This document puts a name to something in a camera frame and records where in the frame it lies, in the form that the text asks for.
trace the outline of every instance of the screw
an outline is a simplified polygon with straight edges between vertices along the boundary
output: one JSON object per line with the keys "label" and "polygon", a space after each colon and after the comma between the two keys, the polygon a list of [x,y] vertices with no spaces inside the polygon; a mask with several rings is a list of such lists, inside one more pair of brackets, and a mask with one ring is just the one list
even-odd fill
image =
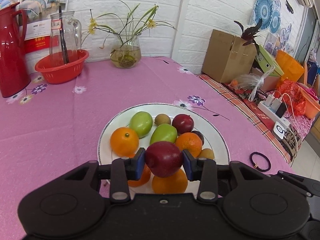
{"label": "screw", "polygon": [[115,200],[125,200],[128,197],[128,194],[122,191],[118,191],[112,194],[112,198]]}
{"label": "screw", "polygon": [[212,200],[216,197],[216,194],[211,191],[203,191],[200,193],[200,197],[205,200]]}

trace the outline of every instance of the orange bucket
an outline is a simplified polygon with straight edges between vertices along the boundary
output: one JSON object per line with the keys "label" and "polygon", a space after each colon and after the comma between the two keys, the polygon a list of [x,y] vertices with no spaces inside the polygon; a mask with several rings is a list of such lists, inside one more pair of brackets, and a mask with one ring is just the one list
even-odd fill
{"label": "orange bucket", "polygon": [[310,96],[309,93],[304,89],[301,89],[300,92],[306,99],[306,112],[304,115],[309,119],[314,119],[318,112],[320,112],[319,103],[316,100],[314,100],[313,97]]}
{"label": "orange bucket", "polygon": [[61,84],[76,78],[82,72],[84,61],[89,57],[89,52],[78,50],[79,59],[58,67],[51,67],[50,56],[44,57],[36,64],[35,70],[40,72],[50,84]]}
{"label": "orange bucket", "polygon": [[276,62],[284,72],[284,75],[280,78],[277,87],[279,87],[285,79],[297,82],[304,73],[304,68],[299,64],[299,62],[282,50],[278,50]]}

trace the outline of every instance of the bedding advertisement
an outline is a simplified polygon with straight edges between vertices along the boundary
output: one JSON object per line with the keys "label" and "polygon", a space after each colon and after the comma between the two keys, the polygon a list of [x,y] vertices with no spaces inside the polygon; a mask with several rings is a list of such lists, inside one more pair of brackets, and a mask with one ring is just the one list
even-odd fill
{"label": "bedding advertisement", "polygon": [[[1,8],[14,2],[20,2],[19,9],[27,15],[27,34],[25,38],[26,52],[33,52],[49,48],[51,19],[50,15],[67,10],[68,0],[1,0]],[[22,29],[22,17],[19,16],[19,25]]]}
{"label": "bedding advertisement", "polygon": [[26,40],[50,35],[50,15],[66,11],[68,0],[21,0],[19,9],[24,10],[28,18]]}

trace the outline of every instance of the thermos handle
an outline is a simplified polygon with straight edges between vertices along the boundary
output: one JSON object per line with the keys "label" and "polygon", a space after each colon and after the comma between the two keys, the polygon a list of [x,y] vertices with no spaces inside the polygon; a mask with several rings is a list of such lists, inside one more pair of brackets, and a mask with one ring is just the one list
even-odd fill
{"label": "thermos handle", "polygon": [[71,24],[73,25],[73,30],[75,32],[76,47],[77,49],[81,49],[81,22],[77,19],[71,19]]}
{"label": "thermos handle", "polygon": [[19,38],[19,47],[23,47],[24,39],[27,33],[27,15],[23,10],[18,10],[12,14],[12,17],[16,17],[19,14],[22,15],[22,35]]}

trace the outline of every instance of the red apple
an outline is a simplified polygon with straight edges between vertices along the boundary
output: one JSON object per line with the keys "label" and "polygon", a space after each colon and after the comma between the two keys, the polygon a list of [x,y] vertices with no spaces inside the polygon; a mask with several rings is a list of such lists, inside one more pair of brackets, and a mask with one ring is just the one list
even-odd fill
{"label": "red apple", "polygon": [[181,135],[186,132],[191,132],[195,123],[190,115],[187,114],[178,114],[172,120],[172,126],[177,129],[178,135]]}
{"label": "red apple", "polygon": [[183,156],[172,142],[159,141],[147,148],[144,160],[155,176],[167,178],[181,168]]}

